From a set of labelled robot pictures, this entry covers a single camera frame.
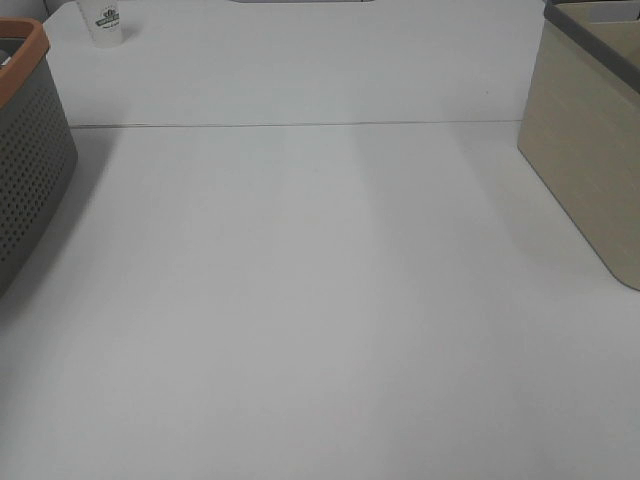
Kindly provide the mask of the beige storage bin grey rim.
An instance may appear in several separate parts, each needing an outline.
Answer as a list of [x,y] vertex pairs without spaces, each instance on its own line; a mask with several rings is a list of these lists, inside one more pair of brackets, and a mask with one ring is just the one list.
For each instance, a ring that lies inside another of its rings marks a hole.
[[638,289],[638,2],[546,3],[517,146],[610,274]]

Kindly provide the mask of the grey perforated basket orange rim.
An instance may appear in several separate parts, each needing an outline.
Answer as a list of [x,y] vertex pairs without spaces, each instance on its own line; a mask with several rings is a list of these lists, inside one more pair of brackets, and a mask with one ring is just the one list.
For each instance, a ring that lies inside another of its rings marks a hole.
[[1,291],[45,233],[78,161],[42,23],[1,19]]

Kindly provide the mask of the white paper cup green logo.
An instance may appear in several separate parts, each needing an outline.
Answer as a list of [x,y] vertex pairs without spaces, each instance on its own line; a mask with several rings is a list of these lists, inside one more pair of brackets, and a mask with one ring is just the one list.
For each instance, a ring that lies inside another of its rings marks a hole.
[[76,4],[95,46],[111,48],[123,42],[116,0],[77,0]]

